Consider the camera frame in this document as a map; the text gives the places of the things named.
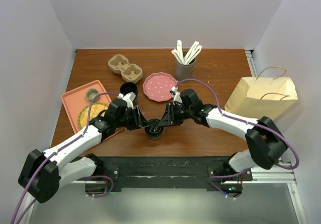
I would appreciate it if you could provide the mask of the black coffee cup lid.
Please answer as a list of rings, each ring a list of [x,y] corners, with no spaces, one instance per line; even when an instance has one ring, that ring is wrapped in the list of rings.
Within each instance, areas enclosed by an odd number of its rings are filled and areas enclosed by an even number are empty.
[[[159,128],[157,125],[159,123],[159,119],[150,119],[150,127],[145,128],[145,133],[148,136],[158,136],[158,135],[162,135],[164,128]]]

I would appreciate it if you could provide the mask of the black takeout coffee cup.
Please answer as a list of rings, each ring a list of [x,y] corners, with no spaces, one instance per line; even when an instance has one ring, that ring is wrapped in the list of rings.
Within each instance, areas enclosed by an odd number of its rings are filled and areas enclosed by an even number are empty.
[[[149,138],[151,140],[153,140],[153,141],[156,141],[156,140],[159,140],[161,138],[161,136],[160,135],[158,135],[158,136],[149,136]]]

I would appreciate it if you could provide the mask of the stack of black cups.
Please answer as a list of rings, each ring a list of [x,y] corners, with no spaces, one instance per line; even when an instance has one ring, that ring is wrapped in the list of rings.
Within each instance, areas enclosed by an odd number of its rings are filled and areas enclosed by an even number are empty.
[[[135,98],[132,101],[134,105],[137,104],[137,97],[138,97],[138,87],[135,83],[126,82],[120,87],[120,93],[126,95],[128,93],[133,92],[135,94]]]

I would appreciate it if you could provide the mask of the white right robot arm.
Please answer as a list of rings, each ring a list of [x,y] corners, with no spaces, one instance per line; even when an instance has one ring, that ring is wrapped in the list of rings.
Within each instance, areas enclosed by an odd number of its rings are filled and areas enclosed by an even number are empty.
[[[182,92],[172,90],[170,93],[174,95],[174,101],[167,103],[158,127],[179,126],[184,120],[192,119],[199,125],[224,130],[246,141],[248,148],[233,154],[216,171],[219,177],[235,180],[242,171],[255,166],[269,170],[288,149],[279,129],[268,117],[257,120],[227,115],[216,105],[202,103],[192,89]]]

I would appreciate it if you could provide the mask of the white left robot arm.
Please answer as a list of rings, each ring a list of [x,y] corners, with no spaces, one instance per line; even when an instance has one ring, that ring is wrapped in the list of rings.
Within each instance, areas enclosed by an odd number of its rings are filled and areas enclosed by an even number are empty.
[[[104,177],[104,164],[90,154],[78,161],[74,159],[84,151],[114,135],[117,128],[129,131],[149,127],[139,106],[131,101],[114,99],[81,131],[43,152],[31,151],[24,163],[18,183],[39,203],[51,199],[64,185],[81,178],[98,180]]]

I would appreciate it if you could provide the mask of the beige paper takeout bag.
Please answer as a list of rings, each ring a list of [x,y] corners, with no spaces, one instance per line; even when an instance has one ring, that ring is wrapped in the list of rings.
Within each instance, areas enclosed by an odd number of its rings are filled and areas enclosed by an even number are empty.
[[[224,110],[247,118],[279,117],[298,100],[293,81],[284,76],[287,70],[280,69],[284,72],[275,77],[242,77]]]

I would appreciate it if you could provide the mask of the pink polka dot plate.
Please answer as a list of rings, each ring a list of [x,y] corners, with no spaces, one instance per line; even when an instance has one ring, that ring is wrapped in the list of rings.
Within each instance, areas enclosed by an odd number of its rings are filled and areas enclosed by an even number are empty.
[[[173,86],[177,84],[177,80],[174,79],[168,73],[153,73],[148,76],[143,85],[143,93],[150,99],[156,102],[168,101],[173,96],[170,91]]]

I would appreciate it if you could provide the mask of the yellow green woven coaster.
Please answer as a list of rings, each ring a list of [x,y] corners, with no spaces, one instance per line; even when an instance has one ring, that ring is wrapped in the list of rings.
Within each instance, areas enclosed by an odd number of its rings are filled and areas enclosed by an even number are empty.
[[[92,120],[94,117],[99,115],[101,111],[107,110],[107,109],[108,109],[108,104],[106,103],[102,103],[102,102],[93,103],[90,110],[90,120]],[[89,113],[89,105],[84,107],[78,115],[77,124],[79,129],[82,129],[86,126],[87,120],[88,120],[88,113]]]

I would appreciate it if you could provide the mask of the grey straw holder cup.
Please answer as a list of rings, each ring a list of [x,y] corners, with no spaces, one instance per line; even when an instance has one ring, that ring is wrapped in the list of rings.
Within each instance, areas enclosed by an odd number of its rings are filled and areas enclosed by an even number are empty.
[[[175,67],[175,79],[181,81],[192,77],[192,71],[196,63],[196,58],[194,58],[188,65],[181,64],[178,59],[176,59]]]

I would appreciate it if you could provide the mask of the small grey woven coaster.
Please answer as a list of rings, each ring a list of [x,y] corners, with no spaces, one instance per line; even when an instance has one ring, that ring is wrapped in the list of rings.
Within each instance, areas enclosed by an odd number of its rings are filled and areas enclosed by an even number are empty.
[[[88,101],[92,101],[94,97],[96,97],[99,94],[99,91],[96,88],[91,88],[86,91],[85,97]]]

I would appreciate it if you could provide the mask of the beige cardboard cup carrier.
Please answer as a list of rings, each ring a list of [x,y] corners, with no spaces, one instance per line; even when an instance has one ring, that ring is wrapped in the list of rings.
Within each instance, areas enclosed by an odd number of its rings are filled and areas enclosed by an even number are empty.
[[[122,79],[126,82],[138,83],[142,79],[142,69],[121,55],[117,54],[109,59],[108,61],[109,69],[121,75]]]

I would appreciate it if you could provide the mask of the white paper straw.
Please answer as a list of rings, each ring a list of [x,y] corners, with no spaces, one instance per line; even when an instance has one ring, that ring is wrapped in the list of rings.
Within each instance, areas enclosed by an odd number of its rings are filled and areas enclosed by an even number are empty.
[[[181,63],[185,64],[185,59],[184,59],[184,55],[183,55],[182,41],[181,40],[177,40],[177,52],[178,52],[178,55],[180,57]]]
[[[180,53],[177,51],[177,49],[173,49],[172,51],[171,51],[171,53],[175,56],[175,58],[176,58],[176,60],[180,63],[180,64],[182,64],[182,65],[184,65],[184,58],[180,55]]]
[[[193,59],[201,52],[202,46],[199,41],[195,41],[191,48],[188,50],[187,54],[184,56],[184,64],[188,65]]]

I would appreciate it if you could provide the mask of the salmon pink tray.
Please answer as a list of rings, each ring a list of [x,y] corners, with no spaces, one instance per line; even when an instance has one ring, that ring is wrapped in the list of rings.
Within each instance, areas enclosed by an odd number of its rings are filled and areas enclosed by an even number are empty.
[[[102,83],[99,80],[95,80],[77,87],[71,91],[68,91],[61,96],[63,106],[75,134],[82,130],[78,127],[77,119],[80,111],[91,103],[85,97],[86,91],[91,88],[96,88],[99,93],[106,92]],[[96,102],[102,102],[109,105],[111,102],[111,98],[109,95],[102,95]]]

